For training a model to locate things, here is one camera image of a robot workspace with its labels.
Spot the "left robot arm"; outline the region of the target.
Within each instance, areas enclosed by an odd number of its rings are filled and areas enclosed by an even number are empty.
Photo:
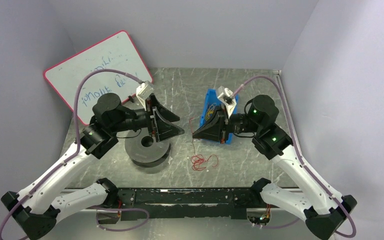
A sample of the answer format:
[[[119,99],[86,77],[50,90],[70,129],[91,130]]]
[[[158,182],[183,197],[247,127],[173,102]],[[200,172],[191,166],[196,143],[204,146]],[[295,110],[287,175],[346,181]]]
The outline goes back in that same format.
[[[66,217],[90,207],[116,208],[119,189],[107,178],[89,187],[61,195],[73,178],[91,163],[101,159],[119,141],[117,134],[147,129],[156,142],[182,135],[179,116],[159,103],[154,94],[142,109],[122,105],[115,93],[102,95],[93,106],[90,123],[70,145],[65,155],[26,188],[8,191],[1,202],[24,231],[26,238],[38,240]]]

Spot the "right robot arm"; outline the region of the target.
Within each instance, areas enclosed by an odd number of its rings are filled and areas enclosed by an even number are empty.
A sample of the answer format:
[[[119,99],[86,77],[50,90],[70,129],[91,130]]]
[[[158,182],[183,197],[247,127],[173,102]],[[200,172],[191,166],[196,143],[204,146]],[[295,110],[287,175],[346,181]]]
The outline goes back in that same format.
[[[352,195],[343,195],[330,186],[299,155],[293,139],[276,124],[279,109],[268,95],[257,95],[247,102],[245,113],[228,115],[217,107],[211,118],[192,133],[194,139],[222,143],[230,135],[250,133],[257,151],[281,168],[299,187],[302,195],[285,190],[262,178],[252,190],[266,204],[279,207],[302,220],[321,240],[328,240],[349,218],[357,205]]]

